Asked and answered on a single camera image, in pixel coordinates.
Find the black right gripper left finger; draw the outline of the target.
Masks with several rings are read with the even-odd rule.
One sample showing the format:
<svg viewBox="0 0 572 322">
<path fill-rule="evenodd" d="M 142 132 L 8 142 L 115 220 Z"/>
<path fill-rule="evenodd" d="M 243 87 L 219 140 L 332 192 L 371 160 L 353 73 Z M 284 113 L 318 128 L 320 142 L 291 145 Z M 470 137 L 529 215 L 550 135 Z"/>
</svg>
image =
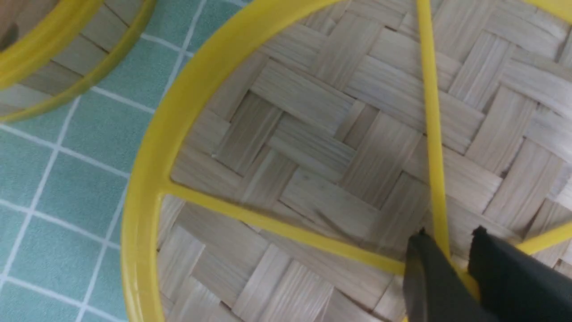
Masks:
<svg viewBox="0 0 572 322">
<path fill-rule="evenodd" d="M 409 237 L 403 297 L 410 322 L 495 322 L 425 229 Z"/>
</svg>

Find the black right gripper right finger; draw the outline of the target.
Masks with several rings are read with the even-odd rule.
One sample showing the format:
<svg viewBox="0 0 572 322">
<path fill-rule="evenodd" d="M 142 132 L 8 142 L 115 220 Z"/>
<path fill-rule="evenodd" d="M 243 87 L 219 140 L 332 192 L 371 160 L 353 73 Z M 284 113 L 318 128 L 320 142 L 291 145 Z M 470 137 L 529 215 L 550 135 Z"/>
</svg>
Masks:
<svg viewBox="0 0 572 322">
<path fill-rule="evenodd" d="M 476 280 L 482 306 L 501 322 L 569 322 L 572 282 L 510 243 L 472 233 L 468 272 Z"/>
</svg>

